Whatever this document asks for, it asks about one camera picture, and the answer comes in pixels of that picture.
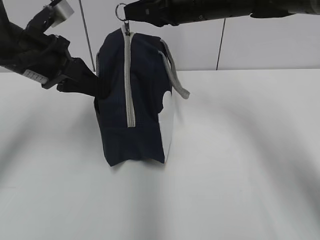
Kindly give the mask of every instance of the gray zipper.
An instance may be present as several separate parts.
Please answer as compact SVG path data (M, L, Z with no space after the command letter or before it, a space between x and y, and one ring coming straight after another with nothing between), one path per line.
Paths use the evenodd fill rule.
M125 92L125 111L126 122L128 128L136 127L136 114L134 101L132 98L130 68L131 68L131 42L134 37L134 33L126 34L126 29L122 28L124 38L124 92Z

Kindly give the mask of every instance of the zipper pull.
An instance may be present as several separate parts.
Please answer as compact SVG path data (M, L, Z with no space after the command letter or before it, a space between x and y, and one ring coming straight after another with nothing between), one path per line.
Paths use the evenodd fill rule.
M124 21L124 28L125 28L125 35L130 36L131 35L130 24L128 20Z

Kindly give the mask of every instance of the gray strap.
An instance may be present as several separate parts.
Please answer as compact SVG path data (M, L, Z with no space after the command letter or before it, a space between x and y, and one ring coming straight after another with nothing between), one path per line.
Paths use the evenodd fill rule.
M178 94L180 94L180 96L183 99L188 99L190 97L190 92L188 90L186 90L185 88L183 88L181 85L181 82L179 81L177 69L176 69L176 64L175 64L175 61L174 61L172 54L169 50L169 47L164 40L161 39L160 41L163 43L163 45L165 47L166 53L168 54L168 58L169 58L169 61L171 64L171 66L170 66L168 59L167 59L167 56L163 52L160 51L159 53L162 56L165 70L168 74L168 77L169 77L171 83L172 83L172 86L178 92Z

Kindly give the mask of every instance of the white wall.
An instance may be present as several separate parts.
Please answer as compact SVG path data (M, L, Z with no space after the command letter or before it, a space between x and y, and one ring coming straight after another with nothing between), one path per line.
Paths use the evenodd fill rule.
M320 67L320 16L226 20L219 69Z

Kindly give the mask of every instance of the white label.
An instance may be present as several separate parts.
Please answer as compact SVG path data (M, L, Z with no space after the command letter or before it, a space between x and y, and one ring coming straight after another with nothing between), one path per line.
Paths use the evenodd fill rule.
M23 76L27 77L28 79L32 79L38 83L46 84L49 81L49 78L42 76L34 71L26 70L23 74Z

